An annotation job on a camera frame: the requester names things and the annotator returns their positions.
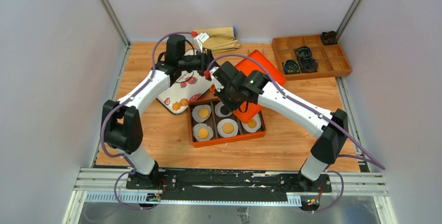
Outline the orange box lid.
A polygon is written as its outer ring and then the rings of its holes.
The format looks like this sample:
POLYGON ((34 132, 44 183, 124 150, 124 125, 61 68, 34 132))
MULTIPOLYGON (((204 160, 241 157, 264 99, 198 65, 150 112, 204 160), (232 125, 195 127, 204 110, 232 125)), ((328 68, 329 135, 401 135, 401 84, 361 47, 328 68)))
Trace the orange box lid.
POLYGON ((264 87, 275 80, 286 83, 285 76, 258 50, 248 56, 236 54, 243 60, 233 65, 226 61, 219 65, 211 62, 204 71, 206 79, 213 82, 214 95, 239 120, 246 123, 263 108, 258 104, 264 87))

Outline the black sandwich cookie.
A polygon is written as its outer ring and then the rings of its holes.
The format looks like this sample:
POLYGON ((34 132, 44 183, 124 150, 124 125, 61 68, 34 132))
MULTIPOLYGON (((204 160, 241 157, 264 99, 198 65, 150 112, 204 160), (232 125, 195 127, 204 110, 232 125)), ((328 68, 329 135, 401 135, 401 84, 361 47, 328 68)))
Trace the black sandwich cookie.
POLYGON ((226 106, 222 106, 220 108, 220 113, 224 116, 229 116, 231 114, 231 111, 226 106))

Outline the white strawberry tray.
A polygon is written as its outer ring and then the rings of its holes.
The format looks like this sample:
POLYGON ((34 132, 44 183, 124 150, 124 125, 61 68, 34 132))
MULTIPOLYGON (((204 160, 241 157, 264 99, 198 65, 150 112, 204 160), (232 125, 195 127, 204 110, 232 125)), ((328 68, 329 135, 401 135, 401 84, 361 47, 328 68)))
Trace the white strawberry tray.
POLYGON ((199 75, 197 72, 183 71, 181 76, 165 92, 161 93, 156 100, 162 104, 171 114, 180 115, 188 106, 181 107, 178 111, 172 109, 175 102, 186 98, 190 102, 197 101, 211 87, 211 82, 199 75))

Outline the swirl yellow cookie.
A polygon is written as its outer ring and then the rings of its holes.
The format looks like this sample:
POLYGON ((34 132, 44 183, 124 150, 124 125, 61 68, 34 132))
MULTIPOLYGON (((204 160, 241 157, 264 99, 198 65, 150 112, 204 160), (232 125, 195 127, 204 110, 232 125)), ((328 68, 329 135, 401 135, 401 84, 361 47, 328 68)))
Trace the swirl yellow cookie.
POLYGON ((252 119, 247 123, 247 127, 250 129, 256 129, 257 128, 257 122, 256 120, 252 119))

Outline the round yellow cookie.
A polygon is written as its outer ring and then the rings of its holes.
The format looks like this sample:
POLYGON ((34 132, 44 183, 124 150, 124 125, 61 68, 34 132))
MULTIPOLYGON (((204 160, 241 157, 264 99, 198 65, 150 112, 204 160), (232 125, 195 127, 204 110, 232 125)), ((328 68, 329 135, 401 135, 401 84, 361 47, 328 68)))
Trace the round yellow cookie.
POLYGON ((201 108, 198 112, 199 117, 207 118, 210 115, 210 111, 207 108, 201 108))
POLYGON ((223 132, 225 134, 231 134, 233 133, 233 131, 235 130, 235 127, 232 123, 228 122, 226 124, 223 125, 223 132))
POLYGON ((206 139, 209 136, 209 131, 206 128, 201 128, 197 131, 197 135, 200 139, 206 139))

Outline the orange compartment cookie box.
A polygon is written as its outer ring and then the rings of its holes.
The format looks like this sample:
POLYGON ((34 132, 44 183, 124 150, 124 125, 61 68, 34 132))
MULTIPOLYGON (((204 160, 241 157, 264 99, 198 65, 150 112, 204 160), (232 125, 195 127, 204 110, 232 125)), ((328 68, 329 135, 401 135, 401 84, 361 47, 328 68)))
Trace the orange compartment cookie box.
POLYGON ((190 135, 193 147, 206 147, 262 138, 267 132, 261 112, 244 123, 233 113, 223 113, 217 99, 189 104, 190 135))

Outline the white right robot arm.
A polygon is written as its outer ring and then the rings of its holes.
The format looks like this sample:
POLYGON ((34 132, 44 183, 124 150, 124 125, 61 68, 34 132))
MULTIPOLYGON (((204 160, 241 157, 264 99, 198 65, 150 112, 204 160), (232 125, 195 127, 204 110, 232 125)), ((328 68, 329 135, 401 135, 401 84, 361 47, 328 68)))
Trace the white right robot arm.
POLYGON ((214 66, 206 73, 215 86, 215 95, 230 112, 243 104, 272 109, 306 129, 316 141, 300 169, 298 186, 312 191, 320 174, 335 163, 348 139, 347 113, 317 107, 283 89, 265 68, 244 74, 229 62, 214 66))

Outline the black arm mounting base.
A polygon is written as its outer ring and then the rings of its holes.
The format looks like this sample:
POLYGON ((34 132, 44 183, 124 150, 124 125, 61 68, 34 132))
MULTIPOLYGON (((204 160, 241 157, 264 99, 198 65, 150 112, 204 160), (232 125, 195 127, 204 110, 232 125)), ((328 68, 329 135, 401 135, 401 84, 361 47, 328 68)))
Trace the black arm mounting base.
POLYGON ((156 180, 130 175, 126 188, 159 190, 164 200, 220 202, 285 202, 288 193, 318 196, 332 192, 326 174, 311 182, 298 172, 222 169, 160 169, 156 180))

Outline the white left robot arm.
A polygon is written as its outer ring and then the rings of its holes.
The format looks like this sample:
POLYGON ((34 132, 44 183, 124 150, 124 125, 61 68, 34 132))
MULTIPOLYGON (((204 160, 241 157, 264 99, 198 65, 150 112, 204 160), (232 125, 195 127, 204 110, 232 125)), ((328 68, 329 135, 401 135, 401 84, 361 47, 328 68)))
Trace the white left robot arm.
POLYGON ((122 157, 137 174, 147 189, 159 184, 158 163, 142 147, 141 117, 148 106, 169 89, 182 72, 195 71, 203 76, 214 60, 212 51, 204 48, 209 39, 207 33, 190 32, 195 50, 186 54, 190 41, 187 32, 175 32, 164 36, 166 50, 152 56, 152 69, 146 78, 131 92, 117 101, 108 100, 102 109, 100 144, 102 151, 111 158, 122 157))

